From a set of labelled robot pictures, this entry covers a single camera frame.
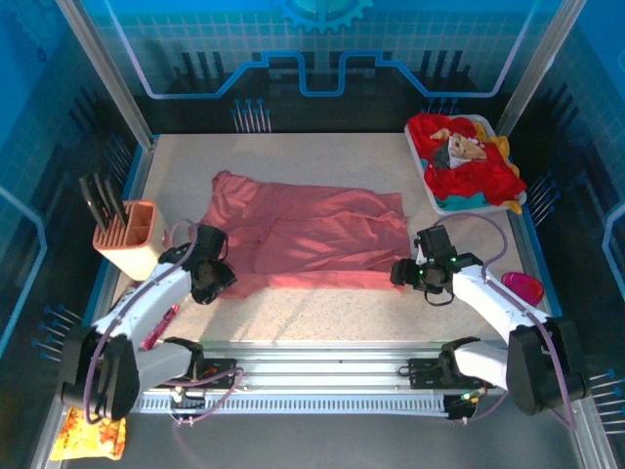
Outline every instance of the yellow bag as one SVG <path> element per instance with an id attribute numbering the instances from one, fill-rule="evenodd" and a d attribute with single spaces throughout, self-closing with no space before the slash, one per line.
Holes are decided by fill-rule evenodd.
<path id="1" fill-rule="evenodd" d="M 118 461 L 125 447 L 125 418 L 115 422 L 104 418 L 95 425 L 89 425 L 85 421 L 83 411 L 71 407 L 52 448 L 50 460 L 107 457 Z"/>

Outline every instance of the table surface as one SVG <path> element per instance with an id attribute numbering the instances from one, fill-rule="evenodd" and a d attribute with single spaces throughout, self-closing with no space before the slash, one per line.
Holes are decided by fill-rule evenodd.
<path id="1" fill-rule="evenodd" d="M 169 226 L 200 220 L 208 209 L 211 180 L 229 170 L 260 182 L 364 188 L 401 192 L 412 237 L 439 215 L 430 204 L 404 134 L 163 135 L 158 140 L 144 198 L 156 201 Z M 505 212 L 489 215 L 510 241 L 491 271 L 498 277 L 521 271 Z M 482 220 L 459 217 L 445 223 L 459 252 L 482 260 L 497 254 L 502 240 Z M 119 294 L 129 280 L 121 276 Z M 188 297 L 165 336 L 191 340 L 433 342 L 468 335 L 500 337 L 468 305 L 428 305 L 422 292 L 346 289 L 265 289 L 243 300 L 208 306 Z"/>

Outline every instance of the blue enclosure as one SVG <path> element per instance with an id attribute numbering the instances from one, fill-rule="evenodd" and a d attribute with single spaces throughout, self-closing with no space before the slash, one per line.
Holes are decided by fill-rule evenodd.
<path id="1" fill-rule="evenodd" d="M 57 3 L 78 5 L 151 135 Z M 509 134 L 529 187 L 510 217 L 554 314 L 577 323 L 591 372 L 625 370 L 622 0 L 588 0 L 544 69 L 550 25 L 576 2 L 57 3 L 0 1 L 0 422 L 23 422 L 0 466 L 29 464 L 54 396 L 64 329 L 51 312 L 89 322 L 104 282 L 77 179 L 107 170 L 128 196 L 158 134 L 401 132 L 419 112 L 484 116 Z M 622 435 L 609 440 L 622 463 Z"/>

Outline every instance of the white basket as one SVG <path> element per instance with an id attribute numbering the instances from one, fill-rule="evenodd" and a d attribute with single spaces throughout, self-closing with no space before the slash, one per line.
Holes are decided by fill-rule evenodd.
<path id="1" fill-rule="evenodd" d="M 481 124 L 488 137 L 495 137 L 495 131 L 492 130 L 492 127 L 490 126 L 488 121 L 481 115 L 458 114 L 458 115 L 449 116 L 450 119 L 455 119 L 457 117 L 466 117 L 467 119 L 473 122 L 477 122 L 478 124 Z M 502 203 L 501 205 L 489 205 L 487 207 L 467 208 L 467 209 L 462 209 L 462 210 L 444 210 L 440 208 L 436 198 L 434 197 L 434 194 L 432 193 L 432 190 L 426 183 L 425 170 L 423 169 L 423 164 L 421 163 L 421 158 L 419 157 L 419 153 L 417 152 L 417 149 L 414 146 L 414 142 L 412 141 L 412 135 L 410 135 L 410 129 L 408 128 L 408 124 L 406 124 L 406 126 L 403 128 L 403 131 L 406 134 L 406 137 L 408 138 L 408 145 L 410 146 L 410 151 L 412 151 L 412 156 L 414 157 L 414 161 L 415 163 L 417 163 L 417 170 L 419 171 L 419 174 L 421 175 L 421 180 L 423 181 L 423 185 L 425 186 L 426 192 L 428 193 L 428 198 L 430 199 L 430 203 L 432 204 L 432 207 L 436 210 L 437 213 L 439 213 L 440 215 L 451 215 L 452 213 L 466 213 L 466 212 L 492 213 L 492 212 L 500 212 L 502 210 L 510 210 L 510 207 L 505 203 Z M 525 191 L 518 193 L 516 199 L 520 205 L 523 205 L 527 201 L 527 194 L 525 193 Z"/>

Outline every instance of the robotic arm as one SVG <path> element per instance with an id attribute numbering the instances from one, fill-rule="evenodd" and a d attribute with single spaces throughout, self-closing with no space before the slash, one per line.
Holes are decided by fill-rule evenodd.
<path id="1" fill-rule="evenodd" d="M 561 405 L 557 372 L 534 322 L 537 320 L 544 324 L 555 345 L 570 399 L 590 395 L 579 335 L 570 320 L 550 318 L 524 302 L 473 254 L 458 255 L 443 226 L 419 232 L 415 243 L 419 249 L 417 259 L 396 262 L 391 281 L 424 291 L 426 300 L 428 294 L 443 291 L 452 299 L 458 297 L 478 311 L 508 346 L 507 350 L 495 348 L 476 337 L 445 344 L 439 363 L 446 373 L 480 378 L 507 390 L 527 415 Z"/>
<path id="2" fill-rule="evenodd" d="M 143 391 L 173 378 L 201 377 L 206 363 L 200 344 L 171 338 L 149 351 L 141 344 L 169 308 L 188 293 L 197 303 L 209 304 L 236 281 L 219 259 L 225 242 L 223 232 L 200 226 L 197 242 L 184 262 L 188 244 L 169 249 L 150 278 L 124 296 L 106 317 L 92 326 L 72 328 L 63 343 L 57 389 L 61 401 L 82 407 L 87 395 L 91 413 L 117 420 L 130 412 Z M 570 399 L 590 395 L 583 351 L 571 321 L 552 319 L 525 303 L 484 269 L 473 254 L 458 255 L 443 226 L 419 232 L 417 242 L 417 259 L 398 261 L 391 281 L 424 291 L 426 299 L 428 294 L 445 290 L 452 299 L 457 296 L 475 308 L 508 346 L 495 348 L 476 337 L 445 344 L 438 360 L 446 375 L 476 377 L 499 386 L 528 415 L 560 405 L 563 397 L 557 373 L 530 318 L 532 313 L 552 337 Z M 88 370 L 101 342 L 103 352 L 90 383 Z"/>
<path id="3" fill-rule="evenodd" d="M 144 391 L 173 378 L 197 379 L 204 373 L 200 344 L 172 338 L 149 351 L 141 347 L 173 304 L 189 293 L 197 303 L 209 304 L 236 281 L 219 260 L 226 234 L 200 226 L 196 236 L 195 246 L 182 264 L 189 244 L 164 252 L 150 277 L 122 297 L 106 317 L 69 331 L 63 342 L 57 389 L 64 404 L 83 406 L 92 356 L 110 327 L 89 390 L 90 410 L 100 417 L 117 420 Z M 169 275 L 162 277 L 168 270 Z M 125 315 L 119 320 L 122 312 Z"/>

